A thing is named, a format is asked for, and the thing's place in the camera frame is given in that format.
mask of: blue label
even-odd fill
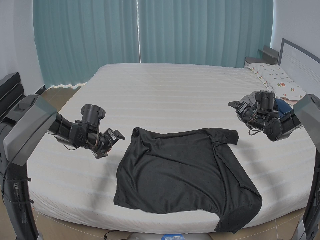
[[[186,240],[182,234],[164,234],[161,240]]]

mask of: floral pillow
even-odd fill
[[[279,65],[251,63],[249,68],[276,98],[299,101],[306,92]]]

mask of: fitted sheet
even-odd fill
[[[109,156],[95,159],[89,150],[67,150],[46,134],[27,162],[30,197],[43,214],[89,226],[146,233],[213,232],[219,218],[203,211],[152,214],[113,204],[116,171],[134,127],[157,133],[200,128],[237,130],[229,144],[263,198],[262,208],[246,227],[255,226],[306,206],[315,147],[301,128],[289,138],[271,142],[248,135],[230,101],[240,100],[262,82],[246,68],[181,64],[108,64],[66,103],[60,114],[81,119],[87,103],[101,106],[106,116],[100,131],[119,130]]]

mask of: curtain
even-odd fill
[[[138,0],[141,62],[243,67],[270,45],[273,0]]]
[[[88,81],[108,63],[139,62],[136,0],[33,0],[47,87]]]

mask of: mattress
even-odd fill
[[[262,195],[262,208],[246,227],[306,206],[315,147],[306,131],[271,142],[263,133],[248,135],[230,101],[240,100],[262,82],[248,69],[180,64],[108,64],[61,109],[69,121],[81,119],[87,103],[106,110],[100,131],[119,130],[109,156],[67,150],[46,134],[27,162],[34,208],[48,216],[89,226],[146,233],[213,232],[219,218],[203,210],[152,214],[113,204],[116,171],[134,127],[162,134],[200,128],[237,130],[229,144]]]

